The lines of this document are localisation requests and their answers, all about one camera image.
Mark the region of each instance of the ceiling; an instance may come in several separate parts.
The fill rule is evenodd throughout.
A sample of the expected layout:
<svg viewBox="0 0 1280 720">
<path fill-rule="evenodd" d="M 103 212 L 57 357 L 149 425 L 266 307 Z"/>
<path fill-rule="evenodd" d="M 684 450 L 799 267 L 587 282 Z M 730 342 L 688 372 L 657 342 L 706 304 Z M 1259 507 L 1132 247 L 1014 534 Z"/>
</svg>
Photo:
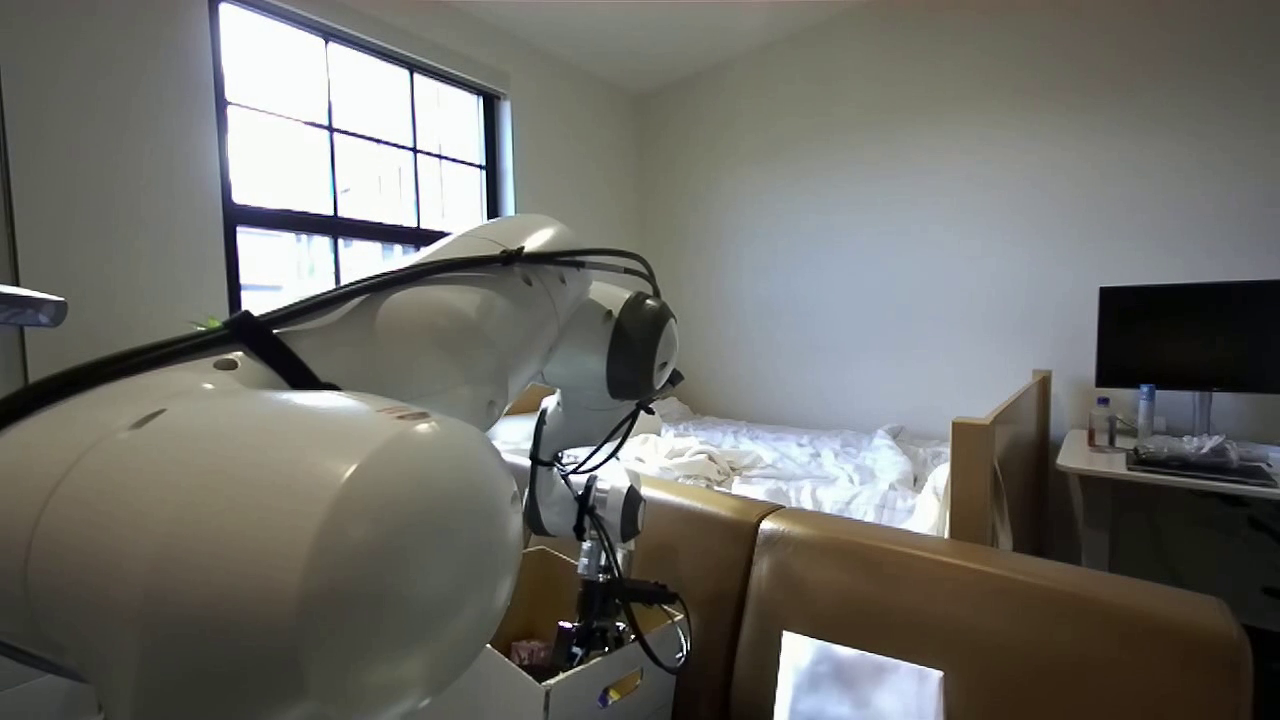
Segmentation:
<svg viewBox="0 0 1280 720">
<path fill-rule="evenodd" d="M 627 91 L 657 91 L 765 45 L 794 35 L 859 0 L 447 0 Z"/>
</svg>

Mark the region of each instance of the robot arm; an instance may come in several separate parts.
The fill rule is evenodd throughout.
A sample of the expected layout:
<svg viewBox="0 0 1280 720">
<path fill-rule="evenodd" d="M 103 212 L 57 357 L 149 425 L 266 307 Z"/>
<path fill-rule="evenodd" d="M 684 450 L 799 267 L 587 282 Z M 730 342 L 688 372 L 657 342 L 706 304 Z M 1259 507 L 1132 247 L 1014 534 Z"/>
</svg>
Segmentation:
<svg viewBox="0 0 1280 720">
<path fill-rule="evenodd" d="M 510 483 L 484 429 L 550 385 L 550 459 L 663 389 L 674 334 L 644 277 L 516 217 L 19 389 L 0 400 L 0 643 L 96 683 L 111 720 L 429 699 L 508 605 L 526 496 L 549 533 L 624 515 L 565 465 Z"/>
</svg>

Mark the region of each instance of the bed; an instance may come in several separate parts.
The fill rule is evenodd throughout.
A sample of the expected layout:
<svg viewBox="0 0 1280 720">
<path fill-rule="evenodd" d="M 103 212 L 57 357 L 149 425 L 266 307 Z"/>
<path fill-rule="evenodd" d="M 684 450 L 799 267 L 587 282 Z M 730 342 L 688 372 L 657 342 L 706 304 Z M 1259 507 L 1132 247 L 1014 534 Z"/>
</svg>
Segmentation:
<svg viewBox="0 0 1280 720">
<path fill-rule="evenodd" d="M 1032 372 L 987 413 L 957 415 L 949 436 L 753 425 L 661 400 L 617 465 L 641 479 L 704 483 L 785 507 L 1036 550 L 1048 389 L 1052 372 Z M 488 432 L 498 450 L 526 450 L 535 405 L 541 394 L 516 400 Z"/>
</svg>

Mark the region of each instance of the white bedsheet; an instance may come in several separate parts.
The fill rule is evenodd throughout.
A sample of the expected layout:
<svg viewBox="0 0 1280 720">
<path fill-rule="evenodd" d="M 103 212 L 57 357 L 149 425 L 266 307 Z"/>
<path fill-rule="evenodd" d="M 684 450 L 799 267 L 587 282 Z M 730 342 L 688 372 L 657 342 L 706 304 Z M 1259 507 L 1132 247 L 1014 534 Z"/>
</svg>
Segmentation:
<svg viewBox="0 0 1280 720">
<path fill-rule="evenodd" d="M 508 415 L 488 436 L 523 457 L 532 421 Z M 939 436 L 684 415 L 636 432 L 618 465 L 636 476 L 949 534 L 949 438 Z"/>
</svg>

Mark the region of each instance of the window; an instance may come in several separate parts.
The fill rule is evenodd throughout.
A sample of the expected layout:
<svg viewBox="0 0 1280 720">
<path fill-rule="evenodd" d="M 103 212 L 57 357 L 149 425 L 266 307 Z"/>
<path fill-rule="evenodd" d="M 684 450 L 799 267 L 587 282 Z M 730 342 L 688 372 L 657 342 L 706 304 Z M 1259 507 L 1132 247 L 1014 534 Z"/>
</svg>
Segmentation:
<svg viewBox="0 0 1280 720">
<path fill-rule="evenodd" d="M 494 91 L 276 8 L 213 11 L 232 307 L 397 267 L 494 212 Z"/>
</svg>

